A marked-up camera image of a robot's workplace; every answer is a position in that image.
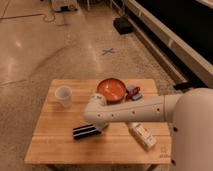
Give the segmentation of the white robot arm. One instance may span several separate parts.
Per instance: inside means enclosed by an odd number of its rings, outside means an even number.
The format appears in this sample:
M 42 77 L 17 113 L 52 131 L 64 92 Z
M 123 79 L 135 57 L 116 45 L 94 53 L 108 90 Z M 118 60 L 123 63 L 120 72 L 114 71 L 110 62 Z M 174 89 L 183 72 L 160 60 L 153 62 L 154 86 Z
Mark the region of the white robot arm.
M 213 171 L 213 89 L 115 105 L 107 105 L 103 95 L 94 93 L 83 116 L 99 130 L 112 122 L 170 122 L 171 171 Z

